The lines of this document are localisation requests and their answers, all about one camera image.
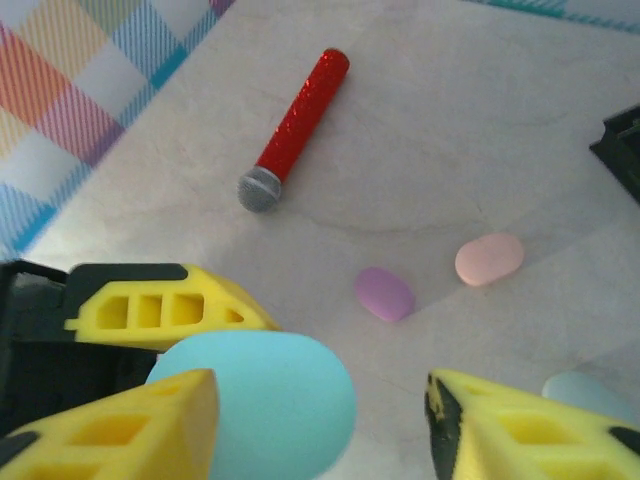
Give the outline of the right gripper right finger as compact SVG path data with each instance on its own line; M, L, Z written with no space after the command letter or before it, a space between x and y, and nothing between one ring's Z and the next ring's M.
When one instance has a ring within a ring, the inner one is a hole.
M640 480L640 428L450 369L424 411L437 480Z

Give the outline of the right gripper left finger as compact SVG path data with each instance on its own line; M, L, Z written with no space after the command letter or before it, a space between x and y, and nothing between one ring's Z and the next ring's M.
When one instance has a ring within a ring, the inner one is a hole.
M20 427L0 480L207 480L218 417L214 371L186 371Z

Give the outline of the mint green earbud charging case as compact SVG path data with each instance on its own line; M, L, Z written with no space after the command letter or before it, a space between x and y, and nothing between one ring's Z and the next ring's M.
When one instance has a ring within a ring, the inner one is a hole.
M640 426L628 401L585 373L564 371L549 377L542 387L542 396Z

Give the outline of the blue earbud charging case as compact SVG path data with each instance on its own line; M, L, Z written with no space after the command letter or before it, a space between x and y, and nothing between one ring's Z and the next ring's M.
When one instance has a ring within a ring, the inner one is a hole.
M211 369L219 422L208 480L317 480L353 435L357 398L341 360L289 332L191 336L162 354L150 382Z

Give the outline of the purple earbud charging case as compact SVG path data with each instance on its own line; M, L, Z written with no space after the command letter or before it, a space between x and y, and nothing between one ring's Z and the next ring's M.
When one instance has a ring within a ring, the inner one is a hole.
M394 273L379 267L368 267L358 273L354 292L359 303L377 318L398 322L414 313L416 296Z

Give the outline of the pink earbud charging case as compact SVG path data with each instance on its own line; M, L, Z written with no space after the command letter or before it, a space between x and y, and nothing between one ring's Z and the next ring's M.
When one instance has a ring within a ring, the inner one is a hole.
M525 250L515 235L491 233L465 243L457 252L454 268L467 285L484 287L516 272Z

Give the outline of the red glitter toy microphone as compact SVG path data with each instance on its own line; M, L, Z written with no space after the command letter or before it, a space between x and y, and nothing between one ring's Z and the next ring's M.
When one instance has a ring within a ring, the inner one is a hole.
M325 50L254 166L238 182L240 204L252 213L270 211L316 127L343 84L350 67L345 53Z

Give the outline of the black and white chessboard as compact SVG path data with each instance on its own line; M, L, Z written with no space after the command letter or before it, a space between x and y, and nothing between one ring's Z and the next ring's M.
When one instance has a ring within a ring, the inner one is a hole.
M590 151L640 206L640 103L603 121Z

